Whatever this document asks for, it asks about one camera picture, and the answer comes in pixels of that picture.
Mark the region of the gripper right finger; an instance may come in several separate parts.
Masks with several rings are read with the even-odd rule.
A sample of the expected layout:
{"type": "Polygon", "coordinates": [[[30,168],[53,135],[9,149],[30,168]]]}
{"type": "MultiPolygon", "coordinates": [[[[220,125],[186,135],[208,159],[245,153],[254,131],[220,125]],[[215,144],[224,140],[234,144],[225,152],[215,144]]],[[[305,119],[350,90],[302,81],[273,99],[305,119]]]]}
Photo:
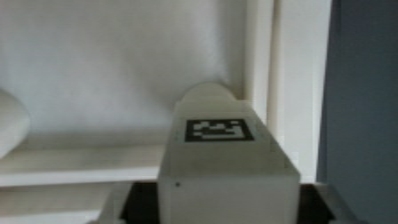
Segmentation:
{"type": "Polygon", "coordinates": [[[300,185],[296,224],[362,224],[336,188],[325,183],[300,185]]]}

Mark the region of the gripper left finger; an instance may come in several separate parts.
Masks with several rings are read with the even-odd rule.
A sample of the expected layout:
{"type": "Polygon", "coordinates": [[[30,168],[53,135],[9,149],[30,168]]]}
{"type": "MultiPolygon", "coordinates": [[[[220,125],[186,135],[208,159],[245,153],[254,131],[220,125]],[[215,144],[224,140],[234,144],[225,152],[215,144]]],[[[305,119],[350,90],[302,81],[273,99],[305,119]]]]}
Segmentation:
{"type": "Polygon", "coordinates": [[[119,218],[124,224],[160,224],[154,182],[135,182],[131,184],[119,218]]]}

